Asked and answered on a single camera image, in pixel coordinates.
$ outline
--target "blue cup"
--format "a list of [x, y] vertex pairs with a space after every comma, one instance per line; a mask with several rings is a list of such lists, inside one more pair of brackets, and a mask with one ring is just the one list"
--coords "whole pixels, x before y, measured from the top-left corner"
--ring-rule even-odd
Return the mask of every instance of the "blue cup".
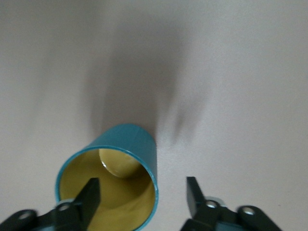
[[141, 230], [155, 214], [156, 144], [141, 127], [117, 125], [71, 156], [57, 176], [56, 200], [75, 198], [92, 177], [100, 179], [101, 203], [89, 231]]

